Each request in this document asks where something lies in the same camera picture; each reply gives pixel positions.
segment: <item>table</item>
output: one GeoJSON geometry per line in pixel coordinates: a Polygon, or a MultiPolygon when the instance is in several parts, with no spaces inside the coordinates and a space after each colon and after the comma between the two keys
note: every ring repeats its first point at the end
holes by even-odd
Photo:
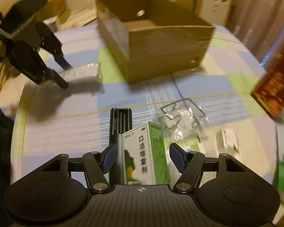
{"type": "MultiPolygon", "coordinates": [[[[89,151],[102,151],[108,146],[112,107],[130,107],[136,127],[153,120],[161,106],[189,97],[202,106],[210,121],[209,138],[195,150],[217,156],[214,135],[222,127],[230,127],[238,138],[242,163],[272,183],[276,168],[275,124],[249,95],[265,70],[230,31],[216,27],[199,70],[128,85],[96,26],[57,36],[71,65],[101,63],[101,85],[62,90],[26,82],[15,118],[11,182],[59,153],[81,157],[89,151]]],[[[46,57],[49,67],[60,69],[52,56],[43,55],[46,57]]]]}

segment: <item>cardboard box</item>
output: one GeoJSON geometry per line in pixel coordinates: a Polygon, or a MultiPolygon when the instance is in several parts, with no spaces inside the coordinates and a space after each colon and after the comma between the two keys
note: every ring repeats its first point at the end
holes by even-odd
{"type": "Polygon", "coordinates": [[[98,28],[129,83],[199,66],[214,27],[168,0],[96,0],[98,28]]]}
{"type": "Polygon", "coordinates": [[[64,13],[63,18],[61,19],[60,23],[64,23],[69,15],[70,12],[66,5],[66,0],[48,0],[48,2],[43,6],[43,8],[36,13],[35,19],[37,21],[44,21],[45,19],[60,16],[64,13]]]}
{"type": "Polygon", "coordinates": [[[162,129],[148,122],[123,134],[125,184],[169,184],[162,129]]]}

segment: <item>green box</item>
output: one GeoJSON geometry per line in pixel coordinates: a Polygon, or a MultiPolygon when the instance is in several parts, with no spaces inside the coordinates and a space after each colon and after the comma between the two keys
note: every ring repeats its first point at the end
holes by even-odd
{"type": "Polygon", "coordinates": [[[126,184],[169,184],[164,139],[159,125],[148,122],[123,134],[126,184]]]}

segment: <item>plastic wrapped package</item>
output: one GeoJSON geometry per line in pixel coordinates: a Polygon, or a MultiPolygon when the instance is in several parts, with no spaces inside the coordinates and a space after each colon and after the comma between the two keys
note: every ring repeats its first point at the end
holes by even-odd
{"type": "Polygon", "coordinates": [[[101,82],[102,80],[100,63],[74,67],[60,74],[68,83],[101,82]]]}
{"type": "Polygon", "coordinates": [[[194,134],[198,139],[205,137],[208,118],[200,106],[191,99],[184,98],[163,106],[158,113],[157,122],[170,142],[178,142],[194,134]]]}

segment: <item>plastic bag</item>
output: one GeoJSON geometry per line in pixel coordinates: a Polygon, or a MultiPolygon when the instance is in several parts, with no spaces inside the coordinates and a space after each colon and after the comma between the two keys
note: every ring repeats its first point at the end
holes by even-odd
{"type": "Polygon", "coordinates": [[[202,108],[189,98],[163,106],[156,121],[170,138],[170,142],[177,142],[194,134],[200,138],[206,136],[208,118],[202,108]]]}

